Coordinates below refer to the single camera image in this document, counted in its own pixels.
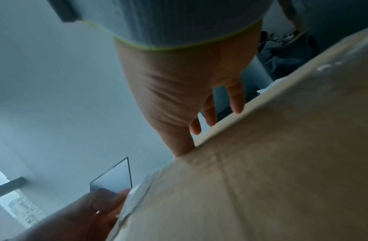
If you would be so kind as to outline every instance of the cardboard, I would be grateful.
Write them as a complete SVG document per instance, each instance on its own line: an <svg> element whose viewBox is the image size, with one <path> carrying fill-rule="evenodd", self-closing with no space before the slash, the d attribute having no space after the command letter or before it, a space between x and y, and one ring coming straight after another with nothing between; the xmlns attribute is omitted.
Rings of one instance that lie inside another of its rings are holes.
<svg viewBox="0 0 368 241"><path fill-rule="evenodd" d="M108 240L368 240L368 29L196 142L134 188Z"/></svg>

